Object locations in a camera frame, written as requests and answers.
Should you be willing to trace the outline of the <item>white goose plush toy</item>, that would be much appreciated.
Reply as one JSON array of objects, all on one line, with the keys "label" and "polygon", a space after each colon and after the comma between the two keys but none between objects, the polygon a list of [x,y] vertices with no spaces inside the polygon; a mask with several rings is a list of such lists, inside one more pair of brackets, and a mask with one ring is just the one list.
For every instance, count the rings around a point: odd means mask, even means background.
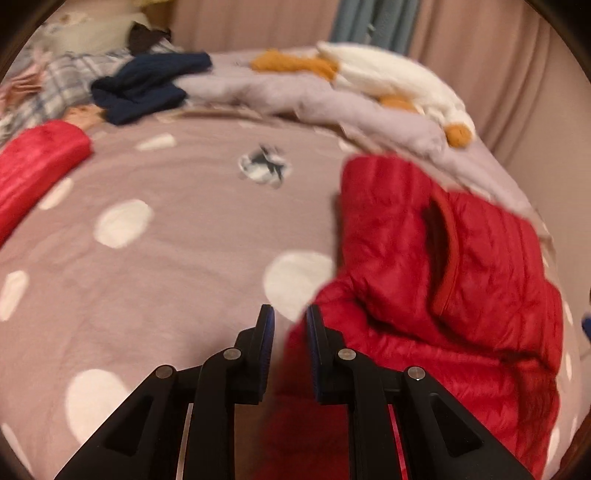
[{"label": "white goose plush toy", "polygon": [[404,55],[356,43],[319,42],[315,55],[271,49],[249,62],[259,73],[310,72],[332,86],[371,97],[387,108],[427,116],[444,130],[448,144],[466,148],[476,127],[460,96],[432,70]]}]

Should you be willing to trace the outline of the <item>blue-grey curtain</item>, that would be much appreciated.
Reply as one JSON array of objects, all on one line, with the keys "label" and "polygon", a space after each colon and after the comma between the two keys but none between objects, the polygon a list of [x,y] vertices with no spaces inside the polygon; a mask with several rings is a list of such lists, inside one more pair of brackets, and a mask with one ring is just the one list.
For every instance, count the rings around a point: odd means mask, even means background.
[{"label": "blue-grey curtain", "polygon": [[329,39],[407,55],[420,7],[419,0],[342,0]]}]

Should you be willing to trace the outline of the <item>white pillow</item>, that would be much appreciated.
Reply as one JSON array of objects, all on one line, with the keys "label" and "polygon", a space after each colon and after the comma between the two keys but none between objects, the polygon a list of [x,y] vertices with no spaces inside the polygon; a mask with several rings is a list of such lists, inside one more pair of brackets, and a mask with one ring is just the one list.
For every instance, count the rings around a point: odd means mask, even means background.
[{"label": "white pillow", "polygon": [[68,52],[103,54],[125,48],[128,34],[135,24],[151,28],[148,18],[137,12],[96,20],[84,19],[74,24],[47,24],[40,38],[54,56]]}]

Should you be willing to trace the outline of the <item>pink curtain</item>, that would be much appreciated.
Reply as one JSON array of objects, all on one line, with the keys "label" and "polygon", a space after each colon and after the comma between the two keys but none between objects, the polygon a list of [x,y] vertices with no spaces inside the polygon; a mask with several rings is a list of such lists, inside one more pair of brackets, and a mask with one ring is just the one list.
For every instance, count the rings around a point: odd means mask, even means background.
[{"label": "pink curtain", "polygon": [[[329,40],[340,1],[179,1],[172,29],[211,52]],[[590,185],[590,64],[556,1],[420,1],[408,55],[465,101],[481,138],[527,187]]]}]

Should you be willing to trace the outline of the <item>plaid shirt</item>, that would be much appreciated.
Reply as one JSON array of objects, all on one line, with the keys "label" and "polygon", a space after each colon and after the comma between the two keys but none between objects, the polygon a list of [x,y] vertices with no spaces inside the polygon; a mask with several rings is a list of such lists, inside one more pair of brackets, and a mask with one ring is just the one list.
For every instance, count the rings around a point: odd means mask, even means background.
[{"label": "plaid shirt", "polygon": [[94,104],[90,85],[114,75],[131,60],[126,48],[96,55],[67,52],[51,60],[40,90],[1,115],[1,143],[55,119],[66,119],[84,130],[102,123],[105,113]]}]

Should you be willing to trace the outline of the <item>pink polka dot blanket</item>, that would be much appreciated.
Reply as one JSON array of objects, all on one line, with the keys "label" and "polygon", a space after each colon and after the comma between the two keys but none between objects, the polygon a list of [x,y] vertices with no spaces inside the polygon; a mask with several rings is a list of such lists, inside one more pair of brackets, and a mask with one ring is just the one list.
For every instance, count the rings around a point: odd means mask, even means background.
[{"label": "pink polka dot blanket", "polygon": [[263,303],[273,353],[337,271],[357,131],[238,112],[104,125],[1,249],[1,431],[51,479],[157,366],[229,346]]}]

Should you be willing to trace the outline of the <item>navy blue garment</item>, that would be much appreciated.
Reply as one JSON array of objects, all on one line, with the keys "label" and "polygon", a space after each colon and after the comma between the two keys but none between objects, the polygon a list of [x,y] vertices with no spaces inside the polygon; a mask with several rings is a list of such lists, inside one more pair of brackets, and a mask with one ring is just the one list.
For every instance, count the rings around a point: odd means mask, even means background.
[{"label": "navy blue garment", "polygon": [[90,93],[108,123],[126,125],[182,105],[187,93],[173,81],[184,75],[206,73],[211,68],[211,57],[205,52],[142,54],[114,75],[93,81]]}]

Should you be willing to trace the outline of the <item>lilac quilt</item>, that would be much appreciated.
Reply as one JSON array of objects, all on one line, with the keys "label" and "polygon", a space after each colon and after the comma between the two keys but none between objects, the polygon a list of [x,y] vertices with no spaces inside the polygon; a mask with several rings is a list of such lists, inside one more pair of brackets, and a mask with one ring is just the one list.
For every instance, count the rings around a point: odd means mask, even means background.
[{"label": "lilac quilt", "polygon": [[533,211],[482,141],[452,148],[443,128],[428,117],[337,90],[313,73],[257,73],[249,63],[260,54],[262,49],[214,53],[211,71],[181,76],[174,84],[194,104],[242,105],[263,116],[291,115],[301,123],[338,129],[366,151],[412,154],[515,213]]}]

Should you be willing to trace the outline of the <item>red puffer jacket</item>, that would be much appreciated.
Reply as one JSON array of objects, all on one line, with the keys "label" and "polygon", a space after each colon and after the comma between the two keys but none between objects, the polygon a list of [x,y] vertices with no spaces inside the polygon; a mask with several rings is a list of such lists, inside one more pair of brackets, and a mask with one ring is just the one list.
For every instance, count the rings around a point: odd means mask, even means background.
[{"label": "red puffer jacket", "polygon": [[531,223],[396,155],[349,159],[339,207],[325,325],[377,365],[424,368],[541,478],[563,315]]}]

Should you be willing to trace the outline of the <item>black garment by pillow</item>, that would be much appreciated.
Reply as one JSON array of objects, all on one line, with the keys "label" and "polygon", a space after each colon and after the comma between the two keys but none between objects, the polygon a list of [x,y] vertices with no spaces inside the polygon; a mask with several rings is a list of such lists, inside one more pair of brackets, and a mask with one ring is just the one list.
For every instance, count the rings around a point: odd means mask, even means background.
[{"label": "black garment by pillow", "polygon": [[127,49],[132,56],[148,52],[159,41],[170,41],[172,32],[170,29],[150,29],[143,24],[134,22],[127,34]]}]

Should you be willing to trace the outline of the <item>folded red garment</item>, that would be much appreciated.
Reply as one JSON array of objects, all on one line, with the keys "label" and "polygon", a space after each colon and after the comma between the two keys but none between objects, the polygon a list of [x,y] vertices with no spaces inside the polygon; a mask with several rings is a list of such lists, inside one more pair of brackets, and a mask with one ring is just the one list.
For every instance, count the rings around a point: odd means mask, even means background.
[{"label": "folded red garment", "polygon": [[1,152],[1,240],[6,241],[38,201],[93,153],[80,128],[52,120],[23,131]]}]

